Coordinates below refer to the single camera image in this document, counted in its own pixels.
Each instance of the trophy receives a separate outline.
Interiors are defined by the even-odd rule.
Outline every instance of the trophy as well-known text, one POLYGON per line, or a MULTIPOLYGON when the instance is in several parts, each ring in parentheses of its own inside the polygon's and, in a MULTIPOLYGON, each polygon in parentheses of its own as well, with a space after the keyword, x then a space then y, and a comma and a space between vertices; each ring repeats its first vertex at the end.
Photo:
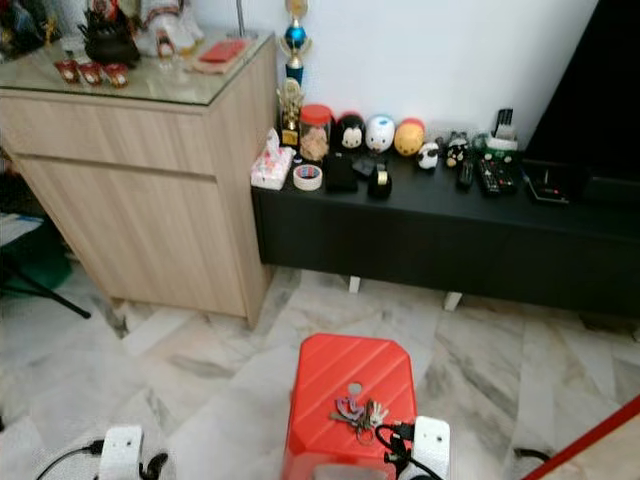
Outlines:
POLYGON ((300 25, 300 18, 307 13, 309 5, 307 0, 285 0, 285 7, 291 14, 291 25, 280 38, 280 48, 289 57, 287 77, 295 78, 302 85, 302 56, 311 48, 311 39, 300 25))
POLYGON ((298 121, 304 95, 300 90, 300 84, 294 78, 285 79, 282 90, 277 92, 282 113, 282 144, 297 147, 298 121))

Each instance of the yellow round figure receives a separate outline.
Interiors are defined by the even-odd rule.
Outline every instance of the yellow round figure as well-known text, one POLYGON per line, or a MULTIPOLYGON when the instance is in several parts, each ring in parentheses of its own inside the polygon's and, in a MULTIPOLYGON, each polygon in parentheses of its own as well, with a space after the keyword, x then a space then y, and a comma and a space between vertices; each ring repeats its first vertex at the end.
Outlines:
POLYGON ((393 146, 400 155, 409 157, 418 153, 424 143, 424 136, 424 123, 417 118, 407 118, 396 130, 393 146))

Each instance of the white console leg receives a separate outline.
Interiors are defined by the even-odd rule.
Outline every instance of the white console leg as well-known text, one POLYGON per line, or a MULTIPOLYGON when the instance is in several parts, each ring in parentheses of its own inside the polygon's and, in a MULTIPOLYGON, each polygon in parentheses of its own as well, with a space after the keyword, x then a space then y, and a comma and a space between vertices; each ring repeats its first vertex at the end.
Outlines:
POLYGON ((460 292, 447 292, 447 296, 444 297, 444 309, 447 312, 453 312, 458 303, 460 303, 461 298, 462 294, 460 292))
POLYGON ((349 277, 349 293, 358 293, 360 290, 360 277, 349 277))

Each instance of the black television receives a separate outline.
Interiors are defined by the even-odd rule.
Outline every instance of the black television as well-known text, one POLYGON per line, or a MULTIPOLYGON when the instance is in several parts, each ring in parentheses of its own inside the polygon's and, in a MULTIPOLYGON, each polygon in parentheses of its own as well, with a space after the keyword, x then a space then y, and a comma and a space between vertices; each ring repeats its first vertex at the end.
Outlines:
POLYGON ((600 0, 525 158, 640 174, 640 1, 600 0))

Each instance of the cabinet drawer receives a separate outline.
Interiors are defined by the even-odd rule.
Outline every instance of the cabinet drawer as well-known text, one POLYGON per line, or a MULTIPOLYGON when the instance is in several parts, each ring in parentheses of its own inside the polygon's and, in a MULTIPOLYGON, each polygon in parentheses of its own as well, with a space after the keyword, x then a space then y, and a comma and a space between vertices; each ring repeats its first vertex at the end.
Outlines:
POLYGON ((197 114, 3 98, 0 128, 19 154, 215 175, 197 114))
POLYGON ((19 166, 110 297, 245 316, 215 182, 52 160, 19 166))

